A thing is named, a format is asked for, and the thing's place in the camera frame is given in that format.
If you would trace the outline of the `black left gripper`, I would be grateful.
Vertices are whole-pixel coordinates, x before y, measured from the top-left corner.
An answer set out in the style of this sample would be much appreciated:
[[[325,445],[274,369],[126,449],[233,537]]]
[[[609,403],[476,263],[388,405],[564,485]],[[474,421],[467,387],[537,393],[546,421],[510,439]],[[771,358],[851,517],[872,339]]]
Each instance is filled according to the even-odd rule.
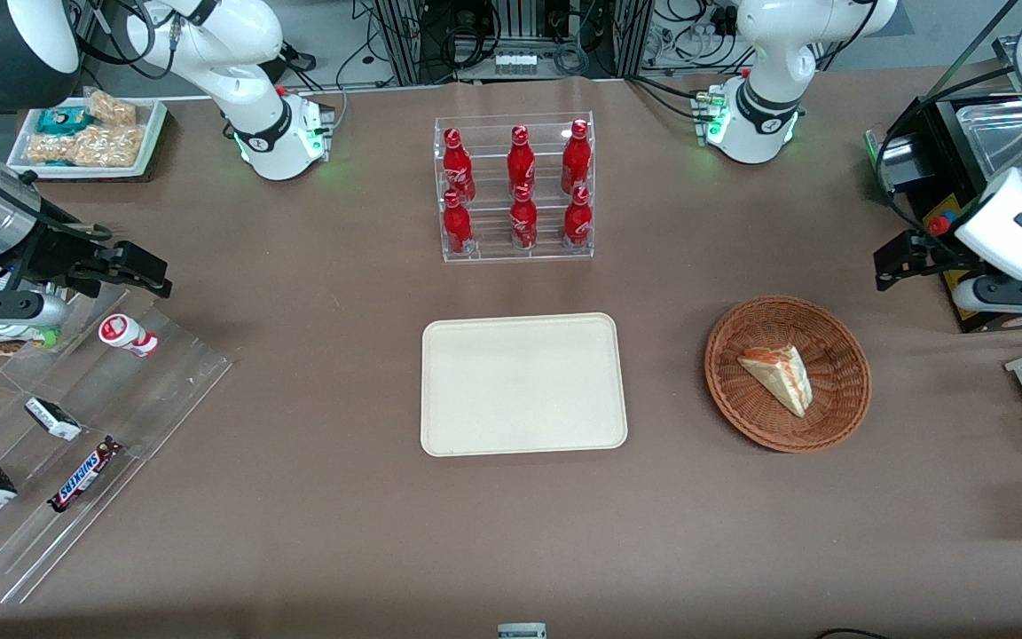
[[[976,255],[953,234],[940,236],[917,229],[908,229],[887,241],[873,259],[879,292],[911,278],[912,272],[972,271],[976,267]]]

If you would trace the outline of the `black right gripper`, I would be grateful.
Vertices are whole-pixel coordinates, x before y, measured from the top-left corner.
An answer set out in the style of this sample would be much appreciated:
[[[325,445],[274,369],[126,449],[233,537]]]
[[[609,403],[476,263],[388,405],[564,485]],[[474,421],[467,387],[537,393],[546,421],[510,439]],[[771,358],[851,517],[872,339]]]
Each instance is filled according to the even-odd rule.
[[[165,260],[130,241],[117,241],[111,250],[98,238],[37,223],[21,243],[0,256],[0,294],[64,299],[69,288],[94,292],[106,282],[171,296],[173,282],[167,279]]]

